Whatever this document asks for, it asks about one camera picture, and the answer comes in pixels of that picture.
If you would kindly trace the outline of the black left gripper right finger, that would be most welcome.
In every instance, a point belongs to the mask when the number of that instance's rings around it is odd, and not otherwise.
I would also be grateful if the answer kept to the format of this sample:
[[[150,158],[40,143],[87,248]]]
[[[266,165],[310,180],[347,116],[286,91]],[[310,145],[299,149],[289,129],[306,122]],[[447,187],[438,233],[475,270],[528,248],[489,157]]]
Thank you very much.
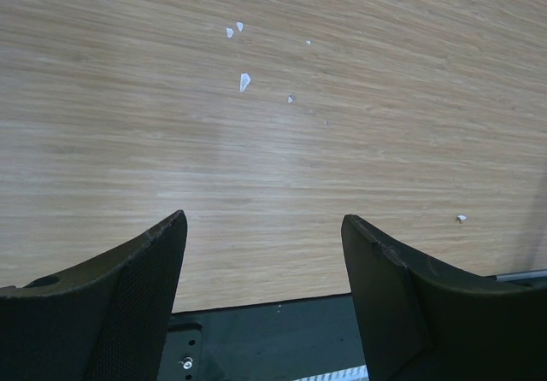
[[[370,379],[545,379],[545,289],[453,267],[354,214],[341,238]]]

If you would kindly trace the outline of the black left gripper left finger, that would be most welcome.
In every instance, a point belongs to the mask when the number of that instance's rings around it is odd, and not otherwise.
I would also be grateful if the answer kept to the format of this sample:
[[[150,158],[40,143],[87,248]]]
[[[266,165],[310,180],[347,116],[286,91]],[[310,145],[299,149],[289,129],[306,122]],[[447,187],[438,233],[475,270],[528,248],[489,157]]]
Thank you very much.
[[[181,210],[87,261],[1,289],[3,380],[155,380],[182,267]]]

